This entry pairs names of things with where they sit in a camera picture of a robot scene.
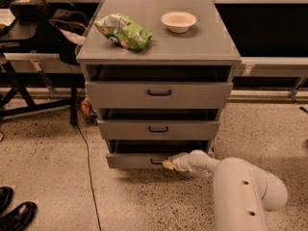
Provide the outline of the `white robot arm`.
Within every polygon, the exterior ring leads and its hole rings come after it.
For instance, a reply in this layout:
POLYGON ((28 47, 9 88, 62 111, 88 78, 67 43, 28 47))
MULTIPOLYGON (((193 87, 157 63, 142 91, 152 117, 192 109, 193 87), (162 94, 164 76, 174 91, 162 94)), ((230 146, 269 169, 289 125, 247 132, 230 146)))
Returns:
POLYGON ((288 201, 281 179, 243 159, 220 161, 194 150, 168 157, 163 166, 213 174, 216 231, 270 231, 265 211, 280 210, 288 201))

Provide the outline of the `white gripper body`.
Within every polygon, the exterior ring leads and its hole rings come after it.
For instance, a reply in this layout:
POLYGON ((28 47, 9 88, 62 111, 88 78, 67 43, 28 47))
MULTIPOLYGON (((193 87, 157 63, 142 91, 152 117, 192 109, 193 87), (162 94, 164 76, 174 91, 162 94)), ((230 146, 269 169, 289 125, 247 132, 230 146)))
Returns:
POLYGON ((191 171, 193 167, 190 164, 190 155, 188 153, 180 153, 173 157, 173 165, 177 171, 191 171))

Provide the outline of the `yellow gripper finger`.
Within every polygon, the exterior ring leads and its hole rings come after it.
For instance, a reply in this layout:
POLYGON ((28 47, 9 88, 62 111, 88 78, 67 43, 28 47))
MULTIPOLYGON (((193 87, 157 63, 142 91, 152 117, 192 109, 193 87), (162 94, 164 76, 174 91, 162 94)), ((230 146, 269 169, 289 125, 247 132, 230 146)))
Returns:
POLYGON ((170 159, 165 159, 162 161, 163 167, 174 170, 174 163, 170 159))

